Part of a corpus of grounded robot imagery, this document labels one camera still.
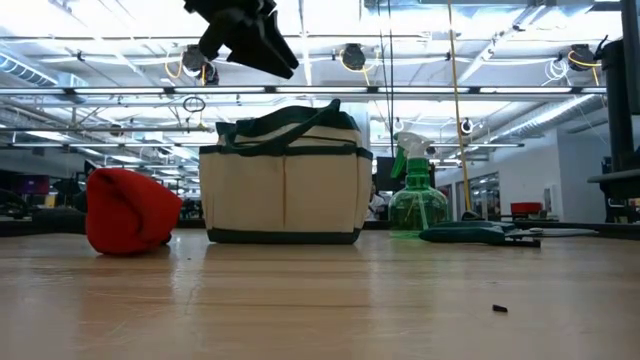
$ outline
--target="red object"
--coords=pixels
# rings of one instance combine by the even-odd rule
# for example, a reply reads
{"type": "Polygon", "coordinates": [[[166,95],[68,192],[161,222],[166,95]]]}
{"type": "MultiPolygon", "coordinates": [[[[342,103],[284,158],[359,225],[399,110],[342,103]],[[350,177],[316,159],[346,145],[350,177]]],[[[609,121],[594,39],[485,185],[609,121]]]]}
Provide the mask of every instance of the red object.
{"type": "Polygon", "coordinates": [[[103,254],[134,255],[165,243],[182,200],[153,179],[124,169],[97,169],[87,181],[87,238],[103,254]]]}
{"type": "Polygon", "coordinates": [[[511,203],[512,214],[537,214],[542,210],[542,203],[511,203]]]}

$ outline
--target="small debris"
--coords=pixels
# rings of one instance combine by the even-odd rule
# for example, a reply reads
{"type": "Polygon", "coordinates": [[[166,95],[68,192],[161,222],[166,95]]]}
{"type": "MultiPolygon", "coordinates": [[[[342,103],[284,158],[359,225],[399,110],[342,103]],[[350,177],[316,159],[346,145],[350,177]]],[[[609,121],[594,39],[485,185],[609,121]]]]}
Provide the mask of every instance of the small debris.
{"type": "Polygon", "coordinates": [[[502,312],[502,313],[508,313],[509,309],[507,309],[504,306],[500,306],[500,305],[493,305],[493,311],[495,312],[502,312]]]}

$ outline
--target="wooden tabletop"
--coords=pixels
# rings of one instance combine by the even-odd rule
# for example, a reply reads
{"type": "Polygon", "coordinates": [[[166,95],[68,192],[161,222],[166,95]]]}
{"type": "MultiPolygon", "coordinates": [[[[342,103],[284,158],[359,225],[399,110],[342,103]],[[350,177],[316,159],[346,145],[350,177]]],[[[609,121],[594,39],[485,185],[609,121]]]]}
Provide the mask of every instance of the wooden tabletop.
{"type": "Polygon", "coordinates": [[[0,239],[0,359],[638,359],[640,242],[209,244],[139,258],[0,239]],[[494,313],[492,305],[509,309],[494,313]]]}

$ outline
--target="green bag handle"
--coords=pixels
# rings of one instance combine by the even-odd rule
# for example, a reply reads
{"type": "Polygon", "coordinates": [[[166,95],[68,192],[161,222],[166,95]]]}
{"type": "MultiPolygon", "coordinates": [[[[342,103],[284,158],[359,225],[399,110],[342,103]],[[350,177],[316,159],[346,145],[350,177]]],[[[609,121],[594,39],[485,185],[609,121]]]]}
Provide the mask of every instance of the green bag handle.
{"type": "MultiPolygon", "coordinates": [[[[340,115],[340,100],[335,99],[332,100],[331,103],[325,107],[320,109],[313,108],[304,108],[305,111],[314,110],[315,115],[311,116],[307,121],[300,123],[300,125],[294,127],[293,129],[287,131],[284,134],[278,135],[273,139],[269,139],[263,143],[254,145],[254,146],[238,146],[235,142],[236,136],[238,135],[238,131],[229,131],[227,132],[225,137],[225,145],[224,147],[228,150],[231,150],[234,154],[238,154],[240,156],[259,156],[259,155],[283,155],[284,150],[289,144],[298,140],[302,135],[304,135],[307,131],[311,130],[314,126],[320,125],[323,120],[326,120],[331,117],[340,115]]],[[[295,110],[295,112],[300,115],[299,110],[296,108],[291,109],[282,109],[284,110],[295,110]]],[[[268,118],[272,117],[272,115],[278,114],[278,116],[284,116],[283,113],[278,114],[278,112],[267,115],[265,118],[260,120],[266,121],[268,118]]]]}

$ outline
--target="green spray bottle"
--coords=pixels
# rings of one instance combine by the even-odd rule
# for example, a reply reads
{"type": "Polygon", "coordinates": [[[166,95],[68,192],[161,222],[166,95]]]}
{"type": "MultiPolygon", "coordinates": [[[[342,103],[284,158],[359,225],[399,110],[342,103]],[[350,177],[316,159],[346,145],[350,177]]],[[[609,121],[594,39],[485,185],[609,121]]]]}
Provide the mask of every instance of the green spray bottle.
{"type": "Polygon", "coordinates": [[[405,188],[389,202],[391,236],[419,239],[420,232],[430,225],[449,221],[446,196],[429,185],[429,161],[425,153],[433,141],[406,131],[394,138],[398,153],[391,176],[400,176],[406,163],[407,177],[405,188]]]}

